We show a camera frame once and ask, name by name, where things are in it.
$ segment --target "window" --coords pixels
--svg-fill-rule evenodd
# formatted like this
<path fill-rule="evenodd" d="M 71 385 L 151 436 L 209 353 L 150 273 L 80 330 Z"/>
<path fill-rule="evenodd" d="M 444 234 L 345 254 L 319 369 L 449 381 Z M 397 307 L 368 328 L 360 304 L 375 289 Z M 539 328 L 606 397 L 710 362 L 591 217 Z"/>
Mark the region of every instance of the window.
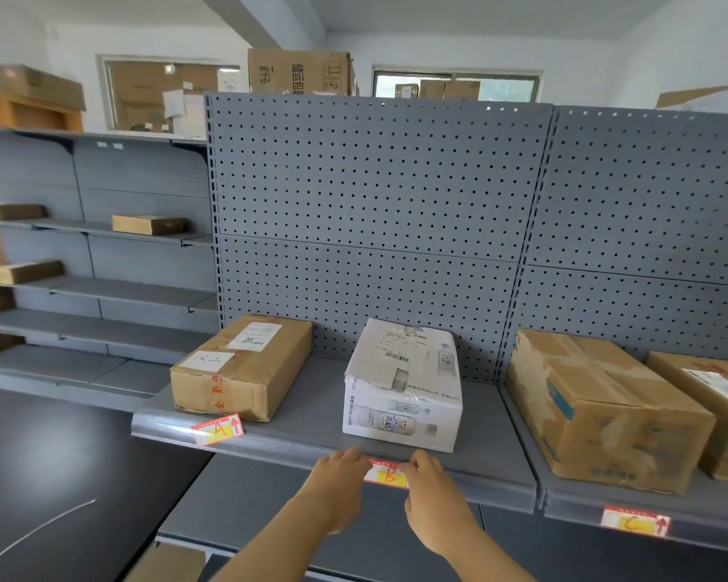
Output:
<path fill-rule="evenodd" d="M 166 60 L 105 59 L 111 129 L 160 133 L 171 131 L 165 118 L 165 91 L 248 91 L 248 82 L 237 65 L 175 63 Z"/>
<path fill-rule="evenodd" d="M 376 97 L 394 97 L 397 84 L 419 84 L 421 80 L 465 80 L 480 82 L 482 101 L 536 101 L 540 78 L 535 75 L 466 74 L 415 71 L 375 71 Z"/>

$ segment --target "person's right arm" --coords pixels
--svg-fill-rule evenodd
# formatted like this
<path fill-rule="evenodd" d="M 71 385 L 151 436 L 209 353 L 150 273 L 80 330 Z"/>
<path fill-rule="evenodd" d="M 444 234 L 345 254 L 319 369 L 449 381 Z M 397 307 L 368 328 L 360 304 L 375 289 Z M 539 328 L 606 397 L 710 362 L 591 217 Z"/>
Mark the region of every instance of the person's right arm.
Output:
<path fill-rule="evenodd" d="M 463 582 L 535 582 L 480 528 L 437 458 L 419 449 L 400 469 L 410 485 L 404 502 L 410 527 L 427 548 L 448 560 Z"/>

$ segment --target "ceiling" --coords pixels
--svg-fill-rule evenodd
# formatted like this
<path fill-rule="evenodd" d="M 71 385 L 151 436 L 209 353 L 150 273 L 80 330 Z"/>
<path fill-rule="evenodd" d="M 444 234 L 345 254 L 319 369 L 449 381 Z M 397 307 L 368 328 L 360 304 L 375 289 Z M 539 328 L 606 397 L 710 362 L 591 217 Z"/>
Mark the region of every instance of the ceiling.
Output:
<path fill-rule="evenodd" d="M 669 0 L 311 0 L 348 32 L 618 38 Z"/>
<path fill-rule="evenodd" d="M 2 0 L 44 22 L 109 25 L 226 26 L 201 0 Z"/>

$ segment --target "price tag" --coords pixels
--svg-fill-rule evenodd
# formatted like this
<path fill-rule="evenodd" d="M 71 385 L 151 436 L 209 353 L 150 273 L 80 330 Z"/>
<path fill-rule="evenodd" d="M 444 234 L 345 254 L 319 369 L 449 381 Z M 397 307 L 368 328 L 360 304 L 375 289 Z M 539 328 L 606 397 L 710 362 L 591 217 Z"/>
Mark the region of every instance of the price tag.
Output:
<path fill-rule="evenodd" d="M 395 488 L 408 488 L 408 478 L 399 469 L 398 463 L 384 462 L 383 460 L 369 460 L 372 468 L 364 476 L 365 482 L 393 486 Z"/>
<path fill-rule="evenodd" d="M 642 510 L 605 506 L 601 526 L 650 537 L 666 537 L 671 526 L 671 517 Z"/>
<path fill-rule="evenodd" d="M 208 420 L 192 427 L 197 445 L 213 445 L 219 441 L 241 437 L 245 434 L 239 414 Z"/>

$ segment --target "hand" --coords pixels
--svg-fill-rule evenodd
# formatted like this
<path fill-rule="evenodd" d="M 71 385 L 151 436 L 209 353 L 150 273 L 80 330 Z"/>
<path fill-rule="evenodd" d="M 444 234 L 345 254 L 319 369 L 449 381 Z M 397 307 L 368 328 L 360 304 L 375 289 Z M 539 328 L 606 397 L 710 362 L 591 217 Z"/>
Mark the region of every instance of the hand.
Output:
<path fill-rule="evenodd" d="M 328 512 L 329 532 L 339 533 L 361 510 L 362 484 L 371 467 L 358 447 L 337 450 L 318 460 L 294 499 L 318 502 Z"/>
<path fill-rule="evenodd" d="M 422 449 L 399 468 L 410 485 L 404 502 L 410 528 L 428 549 L 447 559 L 466 531 L 480 530 L 466 498 L 439 460 Z"/>

